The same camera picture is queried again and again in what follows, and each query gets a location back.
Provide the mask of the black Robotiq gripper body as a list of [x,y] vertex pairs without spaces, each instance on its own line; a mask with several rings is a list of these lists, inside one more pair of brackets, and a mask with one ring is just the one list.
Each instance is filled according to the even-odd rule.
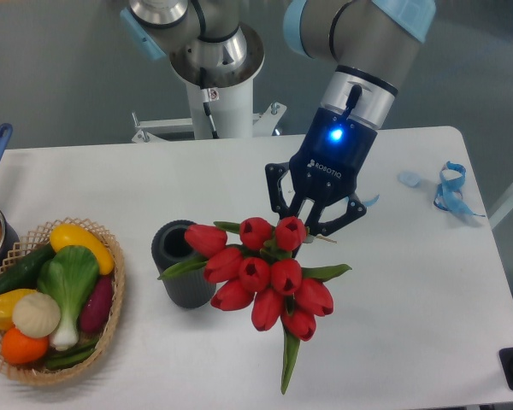
[[366,214],[355,195],[357,175],[377,131],[345,115],[319,108],[298,152],[289,161],[294,197],[288,207],[297,216],[307,200],[313,202],[305,223],[319,225],[325,208],[347,199],[345,213],[330,225],[349,225]]

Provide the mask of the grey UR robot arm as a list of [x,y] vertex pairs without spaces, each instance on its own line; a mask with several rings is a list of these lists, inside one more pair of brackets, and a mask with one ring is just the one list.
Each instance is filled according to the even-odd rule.
[[[298,152],[266,168],[272,210],[296,216],[306,202],[313,236],[364,216],[357,175],[433,22],[433,1],[293,1],[289,47],[336,66]],[[185,83],[198,139],[242,138],[253,127],[253,80],[262,40],[236,1],[131,1],[121,18],[151,58],[167,57]]]

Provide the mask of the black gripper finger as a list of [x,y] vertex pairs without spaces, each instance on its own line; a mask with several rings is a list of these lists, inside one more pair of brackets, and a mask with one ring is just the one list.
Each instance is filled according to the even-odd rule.
[[287,217],[298,217],[303,206],[303,198],[295,193],[290,205],[283,195],[281,180],[289,173],[289,164],[269,163],[264,168],[268,187],[270,207],[282,220]]
[[[331,208],[333,212],[327,220],[322,219],[323,213]],[[326,206],[324,201],[316,201],[310,208],[305,226],[311,236],[323,235],[328,237],[343,229],[352,222],[362,218],[367,213],[367,207],[357,196],[347,197],[334,205]]]

